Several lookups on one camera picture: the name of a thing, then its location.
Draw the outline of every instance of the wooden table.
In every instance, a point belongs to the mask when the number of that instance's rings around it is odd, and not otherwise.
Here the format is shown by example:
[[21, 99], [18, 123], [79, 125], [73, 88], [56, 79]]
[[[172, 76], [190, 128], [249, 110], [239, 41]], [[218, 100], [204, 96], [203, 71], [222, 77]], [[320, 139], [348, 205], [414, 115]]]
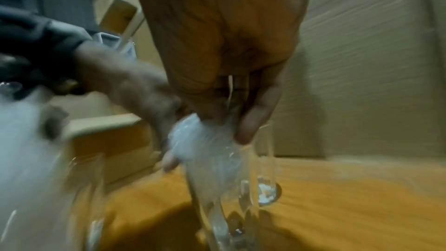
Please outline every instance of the wooden table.
[[[278, 159], [279, 200], [262, 209], [266, 250], [446, 250], [446, 168]], [[105, 251], [204, 251], [180, 171], [113, 193]]]

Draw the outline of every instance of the clear glass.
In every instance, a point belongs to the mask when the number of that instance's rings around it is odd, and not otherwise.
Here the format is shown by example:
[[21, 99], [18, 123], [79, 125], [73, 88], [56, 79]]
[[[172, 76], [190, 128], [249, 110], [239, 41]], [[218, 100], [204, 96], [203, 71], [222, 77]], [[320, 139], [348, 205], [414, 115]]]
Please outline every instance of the clear glass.
[[276, 163], [271, 122], [266, 123], [258, 130], [253, 145], [258, 162], [259, 205], [264, 206], [273, 203], [277, 198]]
[[211, 251], [261, 251], [256, 159], [248, 145], [227, 159], [185, 164], [192, 203]]
[[102, 158], [34, 158], [32, 166], [8, 164], [15, 172], [0, 192], [9, 199], [0, 204], [0, 250], [95, 250], [104, 214]]

